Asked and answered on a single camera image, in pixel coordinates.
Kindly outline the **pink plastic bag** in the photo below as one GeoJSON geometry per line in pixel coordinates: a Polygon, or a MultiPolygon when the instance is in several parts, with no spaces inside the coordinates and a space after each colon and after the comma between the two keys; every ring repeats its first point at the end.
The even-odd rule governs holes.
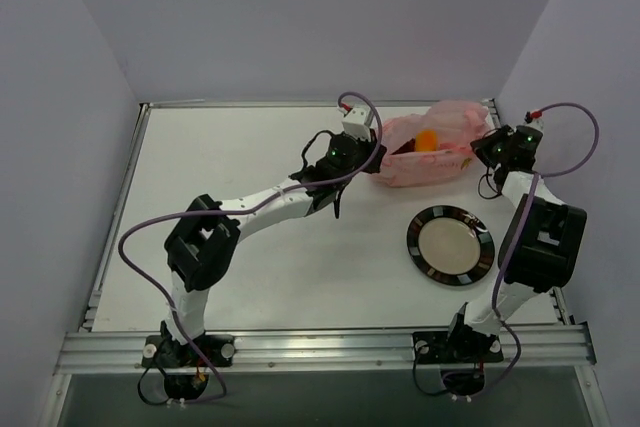
{"type": "Polygon", "coordinates": [[[425,111],[392,117],[383,123],[382,145],[387,149],[373,180],[388,187],[417,187],[460,177],[475,155],[470,143],[491,130],[489,109],[478,102],[445,100],[425,111]],[[437,132],[439,150],[415,152],[416,135],[437,132]]]}

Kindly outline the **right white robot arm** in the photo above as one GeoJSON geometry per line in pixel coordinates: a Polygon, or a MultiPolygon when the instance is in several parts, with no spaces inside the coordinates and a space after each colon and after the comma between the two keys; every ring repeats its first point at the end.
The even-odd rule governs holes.
{"type": "Polygon", "coordinates": [[[587,214],[552,194],[534,172],[542,138],[542,121],[533,120],[501,127],[471,143],[515,212],[500,246],[493,285],[460,308],[443,337],[455,359],[486,355],[505,321],[529,300],[565,286],[573,275],[587,214]]]}

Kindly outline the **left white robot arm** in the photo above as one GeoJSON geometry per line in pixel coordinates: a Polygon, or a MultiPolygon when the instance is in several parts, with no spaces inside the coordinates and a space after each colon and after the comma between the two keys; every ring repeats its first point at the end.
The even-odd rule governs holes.
{"type": "Polygon", "coordinates": [[[338,216],[341,196],[352,176],[379,172],[385,153],[375,133],[369,141],[331,134],[324,157],[314,164],[304,162],[299,171],[271,189],[233,200],[215,201],[207,194],[194,199],[190,212],[222,210],[224,214],[182,218],[164,242],[173,301],[161,324],[161,335],[168,339],[166,355],[179,366],[190,366],[200,358],[209,290],[227,273],[240,242],[328,206],[338,216]]]}

